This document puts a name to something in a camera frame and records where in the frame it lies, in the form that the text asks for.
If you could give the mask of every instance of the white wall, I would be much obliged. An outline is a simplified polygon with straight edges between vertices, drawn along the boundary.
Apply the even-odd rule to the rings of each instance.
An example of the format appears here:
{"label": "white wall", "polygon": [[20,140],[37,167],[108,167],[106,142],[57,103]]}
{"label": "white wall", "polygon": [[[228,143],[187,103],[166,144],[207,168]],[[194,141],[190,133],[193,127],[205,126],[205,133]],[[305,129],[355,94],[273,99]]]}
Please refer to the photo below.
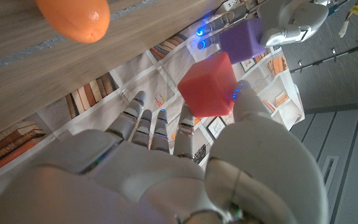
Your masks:
{"label": "white wall", "polygon": [[291,133],[322,170],[331,223],[358,223],[358,110],[308,114]]}

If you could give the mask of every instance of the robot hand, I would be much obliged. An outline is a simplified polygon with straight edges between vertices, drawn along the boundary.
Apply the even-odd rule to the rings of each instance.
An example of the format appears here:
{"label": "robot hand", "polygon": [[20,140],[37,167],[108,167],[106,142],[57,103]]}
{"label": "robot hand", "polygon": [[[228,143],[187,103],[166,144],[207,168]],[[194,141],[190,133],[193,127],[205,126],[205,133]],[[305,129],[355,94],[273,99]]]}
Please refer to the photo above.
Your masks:
{"label": "robot hand", "polygon": [[141,91],[105,132],[84,131],[35,158],[0,195],[0,223],[327,223],[313,156],[249,83],[234,98],[236,123],[212,146],[206,172],[191,160],[186,105],[174,156],[165,110],[148,150],[152,113],[140,116]]}

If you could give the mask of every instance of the robot finger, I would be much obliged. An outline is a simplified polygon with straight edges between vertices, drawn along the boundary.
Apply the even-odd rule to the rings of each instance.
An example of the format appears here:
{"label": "robot finger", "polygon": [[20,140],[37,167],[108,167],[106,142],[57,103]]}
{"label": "robot finger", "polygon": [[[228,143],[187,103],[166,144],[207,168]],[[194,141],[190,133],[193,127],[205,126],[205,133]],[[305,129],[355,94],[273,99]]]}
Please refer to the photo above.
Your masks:
{"label": "robot finger", "polygon": [[233,93],[233,99],[233,117],[235,122],[240,122],[252,114],[271,119],[265,109],[264,103],[257,96],[249,82],[241,80],[237,83]]}
{"label": "robot finger", "polygon": [[152,124],[152,116],[153,114],[150,110],[145,110],[143,112],[134,136],[132,137],[132,143],[149,148],[149,134],[150,125]]}
{"label": "robot finger", "polygon": [[184,104],[181,109],[173,155],[193,159],[194,116]]}
{"label": "robot finger", "polygon": [[165,110],[161,110],[157,116],[150,150],[159,150],[169,153],[167,125],[167,112]]}
{"label": "robot finger", "polygon": [[119,114],[118,118],[113,121],[106,132],[116,134],[124,140],[128,140],[143,110],[145,98],[146,93],[144,91],[138,92],[128,107]]}

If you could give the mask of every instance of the foam cube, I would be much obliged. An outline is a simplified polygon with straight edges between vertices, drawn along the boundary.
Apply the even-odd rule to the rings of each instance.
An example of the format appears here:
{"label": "foam cube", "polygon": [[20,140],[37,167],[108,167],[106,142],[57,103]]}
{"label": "foam cube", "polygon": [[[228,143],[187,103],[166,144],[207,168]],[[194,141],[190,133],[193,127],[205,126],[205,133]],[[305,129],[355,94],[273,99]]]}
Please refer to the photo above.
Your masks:
{"label": "foam cube", "polygon": [[199,118],[229,115],[237,80],[226,52],[195,63],[178,84],[190,111]]}
{"label": "foam cube", "polygon": [[245,20],[219,35],[221,48],[227,52],[232,64],[252,59],[266,52],[259,44],[264,33],[262,20]]}

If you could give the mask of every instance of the wooden table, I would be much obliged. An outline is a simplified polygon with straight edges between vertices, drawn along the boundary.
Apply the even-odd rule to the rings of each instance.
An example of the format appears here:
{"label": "wooden table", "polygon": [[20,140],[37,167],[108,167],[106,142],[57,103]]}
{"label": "wooden table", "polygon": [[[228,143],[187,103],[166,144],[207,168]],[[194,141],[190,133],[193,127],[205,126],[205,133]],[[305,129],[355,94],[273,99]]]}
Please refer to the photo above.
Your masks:
{"label": "wooden table", "polygon": [[222,2],[109,1],[115,19],[106,35],[97,43],[79,44],[53,42],[58,33],[34,0],[0,0],[0,131],[164,41]]}

